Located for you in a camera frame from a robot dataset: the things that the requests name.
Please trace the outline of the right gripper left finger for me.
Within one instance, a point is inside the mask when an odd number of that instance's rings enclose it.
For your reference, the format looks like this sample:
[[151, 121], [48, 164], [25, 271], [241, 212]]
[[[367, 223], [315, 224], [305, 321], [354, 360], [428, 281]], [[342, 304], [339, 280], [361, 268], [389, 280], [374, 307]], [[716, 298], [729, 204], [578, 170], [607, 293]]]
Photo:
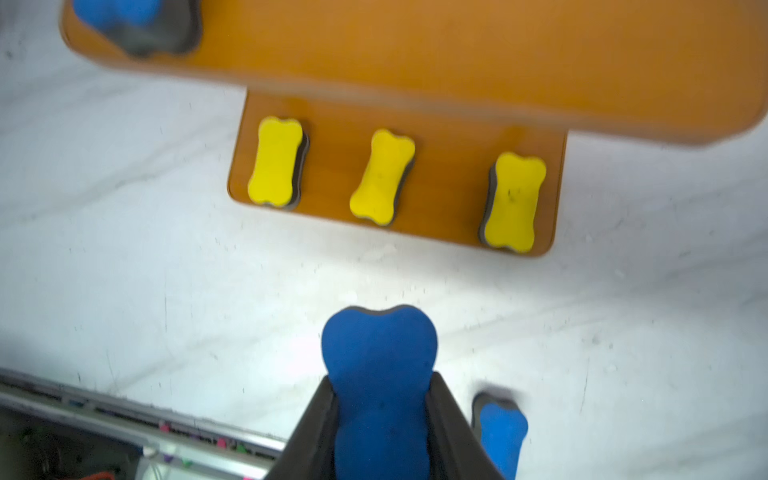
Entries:
[[339, 402], [325, 376], [265, 480], [333, 480]]

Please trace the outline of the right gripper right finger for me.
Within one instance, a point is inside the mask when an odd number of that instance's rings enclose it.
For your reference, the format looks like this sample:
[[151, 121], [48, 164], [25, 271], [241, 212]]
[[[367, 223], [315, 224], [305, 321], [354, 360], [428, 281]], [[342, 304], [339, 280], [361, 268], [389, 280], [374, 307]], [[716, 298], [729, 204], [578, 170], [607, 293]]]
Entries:
[[432, 374], [425, 405], [430, 479], [503, 479], [438, 372]]

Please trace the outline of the blue eraser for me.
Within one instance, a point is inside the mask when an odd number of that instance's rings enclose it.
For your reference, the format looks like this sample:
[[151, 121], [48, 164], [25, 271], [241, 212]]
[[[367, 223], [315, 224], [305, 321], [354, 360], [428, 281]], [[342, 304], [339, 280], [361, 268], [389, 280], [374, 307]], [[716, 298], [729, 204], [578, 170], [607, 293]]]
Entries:
[[420, 309], [349, 307], [324, 326], [321, 350], [339, 402], [339, 479], [427, 479], [425, 398], [437, 333]]
[[185, 55], [203, 34], [197, 0], [74, 0], [72, 6], [78, 20], [134, 57]]
[[528, 421], [511, 397], [489, 391], [472, 402], [471, 426], [485, 453], [504, 479], [515, 479]]

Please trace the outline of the yellow eraser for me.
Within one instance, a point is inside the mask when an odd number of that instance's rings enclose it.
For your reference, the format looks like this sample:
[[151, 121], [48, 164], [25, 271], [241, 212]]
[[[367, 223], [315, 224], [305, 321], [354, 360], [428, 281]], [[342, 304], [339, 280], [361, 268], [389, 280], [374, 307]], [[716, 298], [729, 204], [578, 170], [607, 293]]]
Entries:
[[368, 163], [349, 201], [355, 217], [382, 227], [392, 223], [398, 192], [415, 151], [410, 137], [386, 129], [374, 132]]
[[309, 149], [309, 136], [296, 119], [274, 116], [258, 126], [257, 151], [247, 183], [247, 195], [256, 205], [292, 210], [301, 197], [301, 178]]
[[489, 171], [481, 242], [491, 248], [528, 253], [535, 242], [535, 218], [547, 167], [538, 157], [502, 153]]

